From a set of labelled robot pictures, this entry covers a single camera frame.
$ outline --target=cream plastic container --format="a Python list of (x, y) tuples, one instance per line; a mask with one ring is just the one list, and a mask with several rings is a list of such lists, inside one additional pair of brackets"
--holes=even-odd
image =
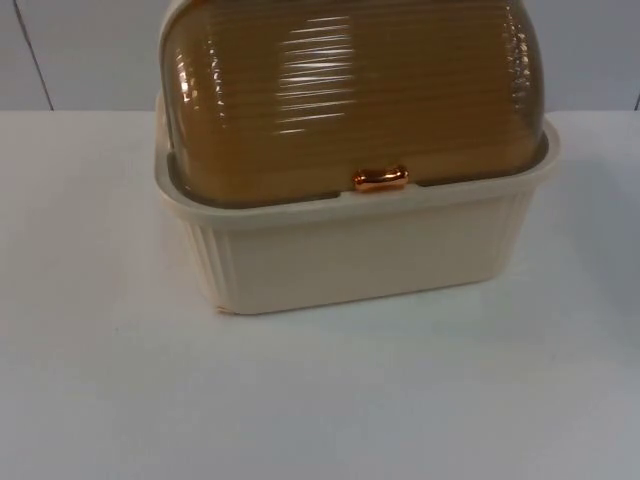
[(479, 282), (507, 265), (560, 139), (523, 173), (442, 186), (240, 210), (196, 203), (173, 184), (157, 105), (155, 178), (182, 223), (202, 291), (221, 310), (258, 314)]

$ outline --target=white tabletop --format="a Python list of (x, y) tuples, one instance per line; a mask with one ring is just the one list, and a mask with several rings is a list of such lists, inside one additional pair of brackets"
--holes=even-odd
[(243, 318), (196, 288), (151, 114), (0, 114), (0, 477), (640, 478), (640, 114), (552, 120), (498, 280)]

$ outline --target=roll-top lid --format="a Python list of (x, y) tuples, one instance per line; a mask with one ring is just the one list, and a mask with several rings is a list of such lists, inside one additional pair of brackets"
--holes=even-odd
[(302, 201), (368, 175), (450, 183), (538, 160), (542, 68), (519, 1), (175, 0), (160, 62), (174, 182), (203, 203)]

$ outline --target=container rim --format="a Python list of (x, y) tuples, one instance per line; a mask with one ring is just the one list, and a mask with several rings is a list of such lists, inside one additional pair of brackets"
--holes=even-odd
[(197, 203), (186, 197), (174, 185), (170, 174), (171, 148), (163, 103), (162, 96), (158, 96), (155, 180), (164, 204), (175, 216), (183, 220), (225, 230), (249, 230), (399, 214), (532, 191), (550, 176), (557, 164), (561, 148), (558, 131), (545, 117), (544, 135), (548, 140), (545, 157), (529, 170), (515, 175), (425, 187), (411, 184), (402, 190), (372, 195), (349, 191), (326, 199), (226, 209)]

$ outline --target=bread box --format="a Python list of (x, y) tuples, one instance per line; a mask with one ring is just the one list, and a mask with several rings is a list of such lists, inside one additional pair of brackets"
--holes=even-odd
[(477, 282), (559, 139), (520, 0), (192, 0), (155, 175), (204, 292), (253, 314)]

